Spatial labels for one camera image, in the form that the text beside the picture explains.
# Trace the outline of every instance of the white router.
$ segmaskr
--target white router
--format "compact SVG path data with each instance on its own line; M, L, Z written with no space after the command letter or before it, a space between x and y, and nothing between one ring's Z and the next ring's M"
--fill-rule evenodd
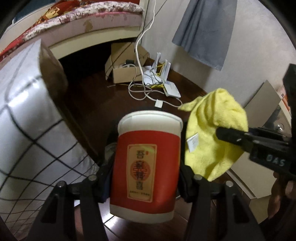
M156 57L156 60L154 61L153 65L144 67L144 69L143 69L144 84L146 86L150 86L150 85L154 85L157 83L163 83L164 84L164 92L165 92L166 96L180 98L181 95L180 95L176 85L173 82L167 80L168 73L170 71L170 62L165 60L163 70L162 70L160 76L158 76L156 74L156 70L157 70L160 56L161 56L161 53L157 53L157 57Z

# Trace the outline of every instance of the open cardboard box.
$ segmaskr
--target open cardboard box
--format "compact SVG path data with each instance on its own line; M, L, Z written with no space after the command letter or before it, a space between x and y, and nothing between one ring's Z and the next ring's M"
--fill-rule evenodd
M138 53L141 66L146 62L149 53L140 45L138 45ZM113 72L113 82L125 83L131 82L136 75L134 81L142 81L140 67L125 67L120 68L119 66L124 64L126 60L134 60L137 65L137 58L135 53L135 43L113 43L111 44L111 55L105 64L106 80L108 79L111 72Z

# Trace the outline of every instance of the gray curtain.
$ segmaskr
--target gray curtain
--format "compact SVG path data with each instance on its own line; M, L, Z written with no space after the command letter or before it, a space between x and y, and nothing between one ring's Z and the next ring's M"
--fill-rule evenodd
M173 43L217 70L227 55L237 0L190 0Z

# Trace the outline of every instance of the red bedspread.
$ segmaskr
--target red bedspread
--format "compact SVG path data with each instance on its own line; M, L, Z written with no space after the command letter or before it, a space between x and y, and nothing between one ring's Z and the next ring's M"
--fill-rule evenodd
M88 17L102 12L132 12L142 13L143 9L137 4L140 0L118 1L78 1L61 0L54 4L38 21L12 41L0 53L0 62L26 41L38 34L61 24Z

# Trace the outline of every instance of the yellow cloth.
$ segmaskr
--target yellow cloth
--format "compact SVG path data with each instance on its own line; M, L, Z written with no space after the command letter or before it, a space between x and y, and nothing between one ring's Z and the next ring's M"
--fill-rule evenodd
M220 88L183 104L179 109L191 111L186 139L196 133L199 135L199 145L194 151L189 152L186 145L185 164L195 174L213 181L226 172L243 153L239 146L218 140L216 129L221 126L248 131L246 112L226 90Z

